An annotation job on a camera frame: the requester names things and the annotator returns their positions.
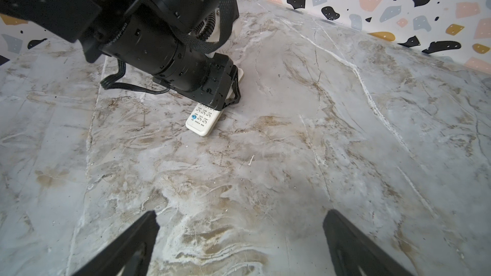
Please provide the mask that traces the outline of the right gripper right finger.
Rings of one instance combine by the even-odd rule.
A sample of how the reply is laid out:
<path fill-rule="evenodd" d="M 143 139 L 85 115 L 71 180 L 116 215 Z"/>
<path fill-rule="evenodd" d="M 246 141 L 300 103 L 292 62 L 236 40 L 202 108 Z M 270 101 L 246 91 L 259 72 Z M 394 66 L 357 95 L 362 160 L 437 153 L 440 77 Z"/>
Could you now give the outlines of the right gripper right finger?
<path fill-rule="evenodd" d="M 323 220 L 336 275 L 410 275 L 339 211 L 332 209 Z"/>

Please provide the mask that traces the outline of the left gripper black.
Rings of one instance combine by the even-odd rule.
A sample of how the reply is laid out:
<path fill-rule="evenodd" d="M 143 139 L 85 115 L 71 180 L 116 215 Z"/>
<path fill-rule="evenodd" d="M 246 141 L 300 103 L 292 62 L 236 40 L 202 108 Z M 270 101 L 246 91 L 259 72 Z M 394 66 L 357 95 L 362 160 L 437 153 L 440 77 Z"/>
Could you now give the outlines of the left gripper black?
<path fill-rule="evenodd" d="M 153 81 L 182 96 L 221 111 L 240 102 L 239 69 L 226 55 L 178 54 Z"/>

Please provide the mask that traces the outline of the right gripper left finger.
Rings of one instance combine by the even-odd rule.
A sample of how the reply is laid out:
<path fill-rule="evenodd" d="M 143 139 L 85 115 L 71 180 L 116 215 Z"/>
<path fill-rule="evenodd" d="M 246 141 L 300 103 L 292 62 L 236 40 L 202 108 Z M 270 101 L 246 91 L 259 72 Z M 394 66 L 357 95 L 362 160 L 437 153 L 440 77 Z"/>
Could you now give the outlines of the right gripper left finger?
<path fill-rule="evenodd" d="M 75 275 L 146 276 L 159 229 L 156 213 L 144 213 Z"/>

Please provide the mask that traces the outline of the white remote control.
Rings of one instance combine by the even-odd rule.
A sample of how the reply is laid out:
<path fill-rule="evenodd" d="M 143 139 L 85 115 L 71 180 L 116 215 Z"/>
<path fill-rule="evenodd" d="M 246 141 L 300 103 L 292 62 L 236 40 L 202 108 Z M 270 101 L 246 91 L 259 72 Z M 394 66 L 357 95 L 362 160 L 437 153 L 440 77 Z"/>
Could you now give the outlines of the white remote control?
<path fill-rule="evenodd" d="M 207 137 L 224 111 L 216 111 L 212 108 L 197 103 L 192 113 L 185 122 L 185 126 L 201 137 Z"/>

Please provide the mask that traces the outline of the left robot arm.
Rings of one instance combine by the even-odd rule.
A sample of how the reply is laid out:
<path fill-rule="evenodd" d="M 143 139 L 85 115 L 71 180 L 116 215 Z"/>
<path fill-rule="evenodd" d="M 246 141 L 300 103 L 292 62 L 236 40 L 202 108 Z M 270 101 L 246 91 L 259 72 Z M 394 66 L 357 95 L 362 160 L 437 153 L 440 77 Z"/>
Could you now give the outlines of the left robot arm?
<path fill-rule="evenodd" d="M 89 63 L 116 58 L 118 72 L 101 81 L 104 89 L 142 91 L 121 81 L 131 65 L 161 93 L 217 111 L 240 101 L 239 69 L 218 53 L 239 18 L 237 0 L 1 0 L 1 13 L 79 42 Z"/>

